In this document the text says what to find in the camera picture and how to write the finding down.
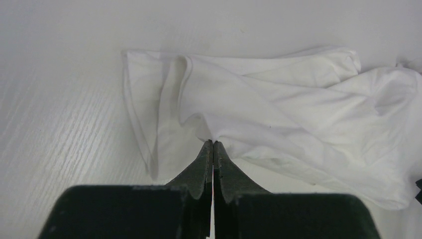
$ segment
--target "white cloth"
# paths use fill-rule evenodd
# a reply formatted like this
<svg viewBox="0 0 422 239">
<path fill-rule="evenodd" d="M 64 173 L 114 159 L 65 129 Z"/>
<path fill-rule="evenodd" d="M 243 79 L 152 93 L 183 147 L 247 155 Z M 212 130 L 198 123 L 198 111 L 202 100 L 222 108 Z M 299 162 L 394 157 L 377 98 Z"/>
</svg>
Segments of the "white cloth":
<svg viewBox="0 0 422 239">
<path fill-rule="evenodd" d="M 357 54 L 319 48 L 277 59 L 128 51 L 125 99 L 151 176 L 171 178 L 202 141 L 230 158 L 402 209 L 422 176 L 422 77 L 359 74 Z"/>
</svg>

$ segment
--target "white wood-grain surface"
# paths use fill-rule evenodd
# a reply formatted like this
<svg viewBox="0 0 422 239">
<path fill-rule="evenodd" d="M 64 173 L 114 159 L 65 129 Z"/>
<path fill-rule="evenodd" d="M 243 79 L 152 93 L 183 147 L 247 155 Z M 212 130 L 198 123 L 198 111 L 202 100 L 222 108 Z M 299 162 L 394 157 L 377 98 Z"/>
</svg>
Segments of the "white wood-grain surface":
<svg viewBox="0 0 422 239">
<path fill-rule="evenodd" d="M 124 49 L 274 57 L 334 44 L 369 69 L 421 57 L 421 43 L 421 0 L 0 0 L 0 238 L 36 238 L 72 185 L 151 183 Z M 273 190 L 319 190 L 244 168 Z M 400 214 L 371 207 L 395 238 Z"/>
</svg>

